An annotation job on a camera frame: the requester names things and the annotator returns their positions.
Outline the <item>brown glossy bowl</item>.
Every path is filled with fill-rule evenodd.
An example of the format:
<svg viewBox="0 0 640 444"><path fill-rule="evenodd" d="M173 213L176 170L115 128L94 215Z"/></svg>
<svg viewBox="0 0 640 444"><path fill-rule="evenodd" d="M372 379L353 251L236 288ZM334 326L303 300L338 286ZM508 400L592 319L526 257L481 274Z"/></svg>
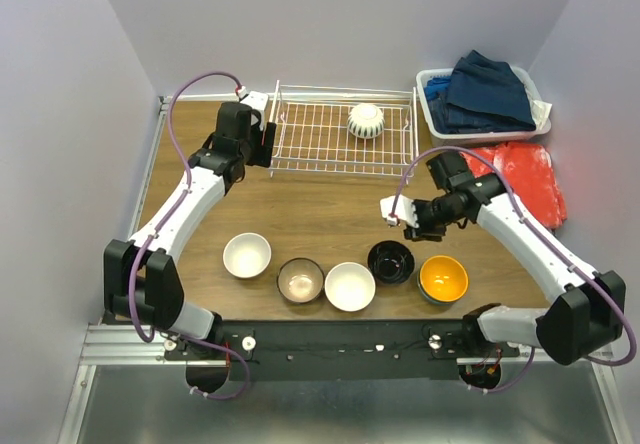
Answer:
<svg viewBox="0 0 640 444"><path fill-rule="evenodd" d="M279 269L276 287L280 295L293 304L307 304L316 300L324 290L325 274L309 258L293 258Z"/></svg>

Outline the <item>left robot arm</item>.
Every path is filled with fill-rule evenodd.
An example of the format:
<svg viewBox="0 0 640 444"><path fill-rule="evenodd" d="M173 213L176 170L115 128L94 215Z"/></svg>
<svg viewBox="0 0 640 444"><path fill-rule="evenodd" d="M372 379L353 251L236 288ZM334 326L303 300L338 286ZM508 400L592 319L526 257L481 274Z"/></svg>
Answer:
<svg viewBox="0 0 640 444"><path fill-rule="evenodd" d="M222 103L215 130L188 158L170 197L139 231L112 240L104 251L106 311L188 336L188 348L201 359L220 351L222 319L186 300L177 262L200 222L244 179L247 167L270 166L276 126L265 118L268 100L252 91L239 102Z"/></svg>

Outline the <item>white striped bowl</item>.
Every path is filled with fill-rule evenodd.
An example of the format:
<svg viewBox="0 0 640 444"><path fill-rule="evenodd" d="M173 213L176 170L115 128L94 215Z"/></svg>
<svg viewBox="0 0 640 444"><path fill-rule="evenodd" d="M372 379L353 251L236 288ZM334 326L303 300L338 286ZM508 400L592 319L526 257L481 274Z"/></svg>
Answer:
<svg viewBox="0 0 640 444"><path fill-rule="evenodd" d="M349 111L347 129L357 138L374 139L383 132L384 127L384 114L375 104L360 103Z"/></svg>

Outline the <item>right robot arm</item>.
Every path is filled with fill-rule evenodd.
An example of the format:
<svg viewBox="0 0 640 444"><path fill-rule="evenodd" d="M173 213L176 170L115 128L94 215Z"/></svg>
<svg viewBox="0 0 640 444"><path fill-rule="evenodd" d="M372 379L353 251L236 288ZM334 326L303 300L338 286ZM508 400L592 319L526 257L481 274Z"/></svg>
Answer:
<svg viewBox="0 0 640 444"><path fill-rule="evenodd" d="M545 309L481 307L464 319L459 334L462 348L480 356L496 343L514 343L541 348L561 365L579 359L599 363L596 351L626 336L627 355L607 364L618 367L632 362L638 345L624 315L624 280L614 271L600 273L577 258L534 218L497 169L475 177L468 157L487 161L456 146L420 154L442 196L420 200L397 192L381 200L382 217L391 226L404 222L404 235L412 241L439 241L452 224L478 225L516 258L550 305Z"/></svg>

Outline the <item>white bowl red outside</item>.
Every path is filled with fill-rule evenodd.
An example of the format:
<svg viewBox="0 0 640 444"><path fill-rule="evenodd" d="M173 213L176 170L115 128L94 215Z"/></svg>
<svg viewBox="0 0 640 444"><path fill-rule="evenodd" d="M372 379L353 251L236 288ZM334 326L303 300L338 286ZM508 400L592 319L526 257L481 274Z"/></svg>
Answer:
<svg viewBox="0 0 640 444"><path fill-rule="evenodd" d="M343 262L327 273L324 292L335 308L344 312L358 312L373 301L376 283L367 267L355 262Z"/></svg>

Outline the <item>white wire dish rack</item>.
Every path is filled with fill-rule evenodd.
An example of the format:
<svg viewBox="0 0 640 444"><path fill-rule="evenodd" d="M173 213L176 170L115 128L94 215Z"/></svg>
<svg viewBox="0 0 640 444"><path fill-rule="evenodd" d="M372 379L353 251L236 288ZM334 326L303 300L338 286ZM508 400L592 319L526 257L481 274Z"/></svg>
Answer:
<svg viewBox="0 0 640 444"><path fill-rule="evenodd" d="M361 139L347 129L349 111L375 104L383 132ZM417 156L417 91L285 84L278 80L269 120L277 125L271 173L324 172L401 177Z"/></svg>

